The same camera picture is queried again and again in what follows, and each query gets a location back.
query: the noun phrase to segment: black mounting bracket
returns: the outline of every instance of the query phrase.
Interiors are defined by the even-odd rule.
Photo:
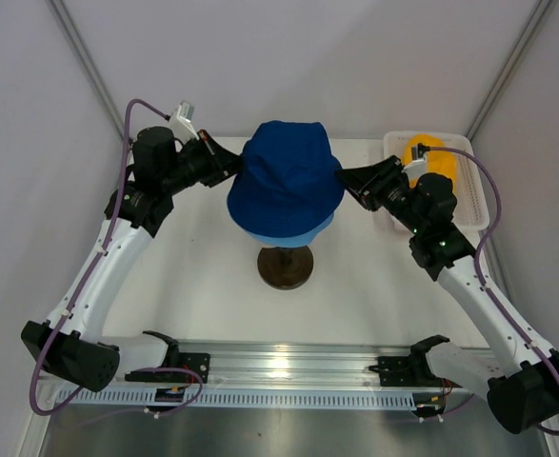
[[[431,336],[410,347],[408,356],[377,357],[368,367],[378,373],[382,387],[442,387],[442,379],[431,373],[425,354],[434,346],[449,342],[446,336]]]
[[[210,374],[211,356],[206,352],[180,352],[179,342],[157,331],[144,331],[167,343],[167,355],[160,368],[187,368],[198,374],[207,383]],[[132,371],[125,375],[125,380],[132,383],[175,383],[189,384],[193,380],[191,376],[184,373],[152,373],[146,371]]]

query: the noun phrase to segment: white plastic tray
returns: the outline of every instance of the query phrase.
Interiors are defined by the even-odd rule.
[[[474,155],[471,143],[465,136],[451,133],[438,133],[433,131],[390,131],[383,138],[383,156],[388,158],[392,155],[400,159],[404,153],[404,147],[410,139],[418,134],[431,135],[439,138],[448,148],[464,150]],[[454,223],[461,230],[482,230],[489,226],[489,208],[482,190],[480,173],[476,165],[465,157],[457,157],[459,167],[457,169],[457,208],[454,211]],[[395,219],[395,227],[406,230],[402,224]]]

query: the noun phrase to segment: white cable tie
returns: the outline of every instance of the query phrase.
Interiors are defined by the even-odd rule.
[[[104,254],[104,255],[106,255],[106,254],[108,253],[108,252],[104,249],[104,247],[102,246],[101,243],[97,243],[97,244],[95,245],[95,250],[96,250],[97,252],[101,252],[101,253]]]

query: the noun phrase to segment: blue bucket hat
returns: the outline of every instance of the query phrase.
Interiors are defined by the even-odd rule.
[[[331,222],[345,188],[334,175],[341,165],[320,123],[262,124],[241,156],[245,165],[232,183],[228,207],[243,230],[275,246],[295,247],[288,238],[306,245]]]

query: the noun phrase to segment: white wall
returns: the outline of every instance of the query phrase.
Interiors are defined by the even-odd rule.
[[[121,109],[187,98],[214,135],[279,118],[380,138],[465,131],[536,1],[67,3]]]
[[[30,412],[21,329],[69,286],[117,176],[117,138],[75,62],[45,2],[0,2],[0,457]]]
[[[474,148],[502,192],[515,304],[559,348],[559,2]]]

